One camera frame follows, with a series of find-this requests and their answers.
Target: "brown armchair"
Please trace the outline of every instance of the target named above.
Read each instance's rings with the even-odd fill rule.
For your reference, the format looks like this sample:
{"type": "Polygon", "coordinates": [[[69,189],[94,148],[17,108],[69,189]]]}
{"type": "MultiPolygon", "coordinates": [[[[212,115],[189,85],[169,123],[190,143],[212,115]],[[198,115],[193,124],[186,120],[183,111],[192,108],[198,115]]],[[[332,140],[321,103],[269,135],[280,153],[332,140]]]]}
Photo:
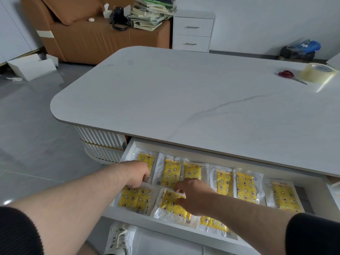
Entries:
{"type": "Polygon", "coordinates": [[[105,3],[112,9],[113,6],[126,7],[133,3],[132,0],[97,0],[97,8],[93,8],[93,4],[87,8],[77,2],[75,8],[79,9],[73,10],[68,9],[72,7],[67,3],[70,0],[48,1],[21,0],[21,4],[40,35],[47,53],[61,61],[99,64],[125,47],[170,48],[170,21],[163,21],[153,32],[134,28],[117,31],[104,18],[102,10],[105,3]],[[90,16],[87,15],[91,12],[94,13],[91,16],[94,22],[88,21],[90,16]]]}

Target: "forearm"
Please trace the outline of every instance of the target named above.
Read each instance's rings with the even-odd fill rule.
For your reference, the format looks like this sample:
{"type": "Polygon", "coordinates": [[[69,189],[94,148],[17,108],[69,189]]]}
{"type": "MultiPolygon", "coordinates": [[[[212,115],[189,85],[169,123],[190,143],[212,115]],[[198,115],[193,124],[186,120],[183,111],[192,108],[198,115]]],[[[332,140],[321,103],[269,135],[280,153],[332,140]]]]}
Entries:
{"type": "Polygon", "coordinates": [[[284,255],[285,233],[294,213],[219,194],[206,198],[207,216],[227,225],[262,255],[284,255]]]}
{"type": "Polygon", "coordinates": [[[126,182],[126,175],[117,164],[10,206],[33,221],[46,255],[75,255],[126,182]]]}

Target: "hand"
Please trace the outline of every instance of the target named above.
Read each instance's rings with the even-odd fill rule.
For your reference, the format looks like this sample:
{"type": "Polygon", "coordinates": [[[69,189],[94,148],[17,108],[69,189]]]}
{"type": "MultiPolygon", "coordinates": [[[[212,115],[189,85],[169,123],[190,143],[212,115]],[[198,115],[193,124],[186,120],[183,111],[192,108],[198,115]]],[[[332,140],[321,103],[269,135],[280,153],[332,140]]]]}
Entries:
{"type": "Polygon", "coordinates": [[[139,188],[142,181],[146,181],[150,175],[150,170],[146,163],[140,161],[126,161],[118,165],[119,170],[126,180],[126,184],[131,188],[139,188]]]}
{"type": "Polygon", "coordinates": [[[194,216],[206,216],[208,213],[208,202],[211,195],[216,192],[198,179],[185,178],[178,182],[174,188],[176,192],[185,193],[185,199],[178,199],[177,204],[194,216]]]}

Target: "black sleeve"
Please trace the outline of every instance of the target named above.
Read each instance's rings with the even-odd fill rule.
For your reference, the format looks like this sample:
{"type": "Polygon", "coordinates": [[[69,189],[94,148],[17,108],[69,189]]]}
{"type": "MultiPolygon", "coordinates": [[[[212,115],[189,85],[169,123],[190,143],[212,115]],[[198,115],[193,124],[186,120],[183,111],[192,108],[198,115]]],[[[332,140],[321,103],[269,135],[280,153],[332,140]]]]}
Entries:
{"type": "Polygon", "coordinates": [[[21,211],[0,207],[0,254],[43,255],[38,231],[21,211]]]}
{"type": "Polygon", "coordinates": [[[296,214],[287,225],[286,254],[340,254],[340,223],[296,214]]]}

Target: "stack of books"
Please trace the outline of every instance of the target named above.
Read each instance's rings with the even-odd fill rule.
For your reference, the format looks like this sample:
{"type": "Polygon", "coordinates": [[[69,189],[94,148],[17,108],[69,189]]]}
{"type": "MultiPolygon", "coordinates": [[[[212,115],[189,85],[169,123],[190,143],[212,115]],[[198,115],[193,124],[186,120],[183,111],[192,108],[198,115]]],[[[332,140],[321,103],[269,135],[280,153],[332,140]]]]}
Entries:
{"type": "Polygon", "coordinates": [[[131,7],[131,21],[133,27],[153,31],[158,28],[163,20],[168,20],[176,11],[175,2],[172,4],[155,0],[134,0],[131,7]]]}

